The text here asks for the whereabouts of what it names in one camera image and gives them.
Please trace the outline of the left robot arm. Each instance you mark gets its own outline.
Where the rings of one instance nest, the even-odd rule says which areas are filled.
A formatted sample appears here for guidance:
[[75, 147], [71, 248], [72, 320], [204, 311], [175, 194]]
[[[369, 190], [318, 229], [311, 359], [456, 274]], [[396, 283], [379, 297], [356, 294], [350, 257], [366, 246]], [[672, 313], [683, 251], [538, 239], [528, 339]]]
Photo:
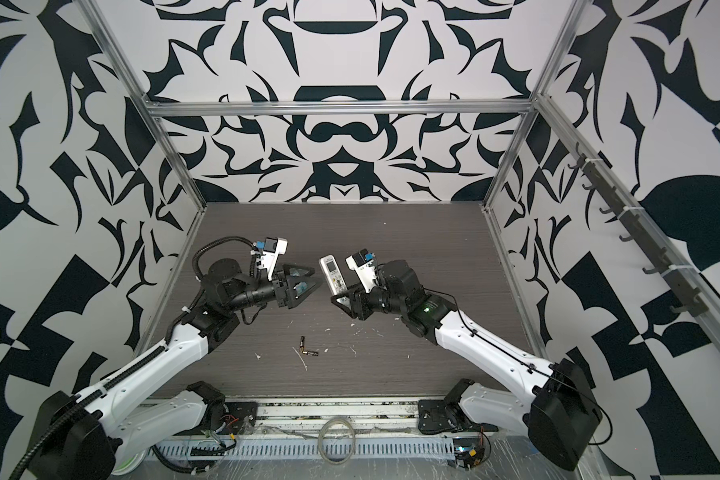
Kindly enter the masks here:
[[321, 283], [310, 267], [286, 264], [271, 278], [255, 279], [232, 259], [214, 262], [200, 279], [196, 299], [162, 340], [99, 382], [73, 395], [57, 392], [41, 404], [12, 478], [29, 471], [38, 479], [106, 479], [177, 433], [217, 429], [225, 396], [205, 382], [158, 405], [141, 404], [220, 346], [239, 326], [244, 309], [269, 303], [293, 309]]

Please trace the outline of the white remote control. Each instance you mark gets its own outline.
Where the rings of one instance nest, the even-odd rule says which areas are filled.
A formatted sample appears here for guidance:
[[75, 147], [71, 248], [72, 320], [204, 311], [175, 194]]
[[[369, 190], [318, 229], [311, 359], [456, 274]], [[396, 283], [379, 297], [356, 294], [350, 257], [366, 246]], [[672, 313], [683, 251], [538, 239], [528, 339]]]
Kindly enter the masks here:
[[344, 295], [348, 288], [335, 257], [333, 255], [322, 257], [320, 266], [331, 294]]

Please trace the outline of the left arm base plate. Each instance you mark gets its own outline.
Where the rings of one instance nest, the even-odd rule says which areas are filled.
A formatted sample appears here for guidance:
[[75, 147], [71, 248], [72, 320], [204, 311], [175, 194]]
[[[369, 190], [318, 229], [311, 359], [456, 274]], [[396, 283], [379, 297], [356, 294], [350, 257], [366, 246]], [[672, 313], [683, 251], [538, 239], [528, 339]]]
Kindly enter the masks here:
[[238, 435], [253, 428], [257, 421], [259, 404], [255, 401], [225, 402], [212, 406], [200, 423], [177, 436], [200, 435], [213, 430], [217, 435]]

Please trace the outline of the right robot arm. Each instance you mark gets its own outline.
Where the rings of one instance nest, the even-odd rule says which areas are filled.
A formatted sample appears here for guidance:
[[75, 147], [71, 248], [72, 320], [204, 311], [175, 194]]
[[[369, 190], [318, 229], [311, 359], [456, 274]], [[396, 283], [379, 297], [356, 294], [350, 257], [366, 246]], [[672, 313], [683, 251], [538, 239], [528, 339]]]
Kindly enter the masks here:
[[361, 251], [346, 263], [358, 277], [353, 285], [346, 283], [333, 256], [320, 260], [333, 305], [355, 320], [376, 312], [394, 314], [415, 336], [477, 366], [507, 391], [462, 382], [450, 393], [457, 414], [472, 424], [524, 435], [557, 467], [576, 469], [607, 417], [580, 366], [532, 355], [489, 332], [453, 295], [425, 288], [404, 260], [377, 264], [372, 254]]

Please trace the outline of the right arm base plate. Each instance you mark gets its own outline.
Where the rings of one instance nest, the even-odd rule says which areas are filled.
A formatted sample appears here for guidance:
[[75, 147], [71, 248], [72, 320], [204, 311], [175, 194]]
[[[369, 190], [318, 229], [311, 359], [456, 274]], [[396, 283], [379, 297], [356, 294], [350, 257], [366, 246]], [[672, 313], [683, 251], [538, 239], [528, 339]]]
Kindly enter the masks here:
[[498, 432], [492, 424], [471, 421], [456, 403], [421, 399], [417, 402], [417, 429], [423, 435], [460, 432]]

